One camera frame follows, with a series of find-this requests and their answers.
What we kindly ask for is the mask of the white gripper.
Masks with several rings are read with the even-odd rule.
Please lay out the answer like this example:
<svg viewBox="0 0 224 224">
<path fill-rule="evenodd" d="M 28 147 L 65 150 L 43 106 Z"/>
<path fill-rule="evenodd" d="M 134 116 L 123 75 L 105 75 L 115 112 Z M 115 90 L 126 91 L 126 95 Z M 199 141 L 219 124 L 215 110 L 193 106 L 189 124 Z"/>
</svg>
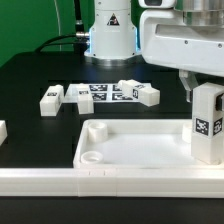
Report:
<svg viewBox="0 0 224 224">
<path fill-rule="evenodd" d="M 224 77 L 224 26 L 188 26 L 181 12 L 146 10 L 140 45 L 147 63 L 180 69 L 188 103 L 198 86 L 195 72 Z"/>
</svg>

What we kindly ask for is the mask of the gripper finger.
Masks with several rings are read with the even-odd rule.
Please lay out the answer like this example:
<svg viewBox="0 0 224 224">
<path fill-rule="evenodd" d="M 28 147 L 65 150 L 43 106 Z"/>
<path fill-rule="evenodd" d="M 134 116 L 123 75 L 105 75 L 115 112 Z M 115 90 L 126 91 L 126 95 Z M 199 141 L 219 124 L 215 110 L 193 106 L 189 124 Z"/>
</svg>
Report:
<svg viewBox="0 0 224 224">
<path fill-rule="evenodd" d="M 215 108 L 217 111 L 224 111 L 224 93 L 216 97 Z"/>
</svg>

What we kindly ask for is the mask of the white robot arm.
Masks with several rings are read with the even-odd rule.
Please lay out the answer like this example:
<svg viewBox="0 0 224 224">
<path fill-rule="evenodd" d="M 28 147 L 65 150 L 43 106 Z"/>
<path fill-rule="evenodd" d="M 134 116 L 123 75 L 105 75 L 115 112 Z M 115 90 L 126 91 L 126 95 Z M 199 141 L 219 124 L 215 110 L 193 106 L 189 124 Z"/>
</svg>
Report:
<svg viewBox="0 0 224 224">
<path fill-rule="evenodd" d="M 197 73 L 224 77 L 224 0 L 138 0 L 138 26 L 131 0 L 94 0 L 95 21 L 85 57 L 119 66 L 134 57 L 177 69 L 190 92 Z"/>
</svg>

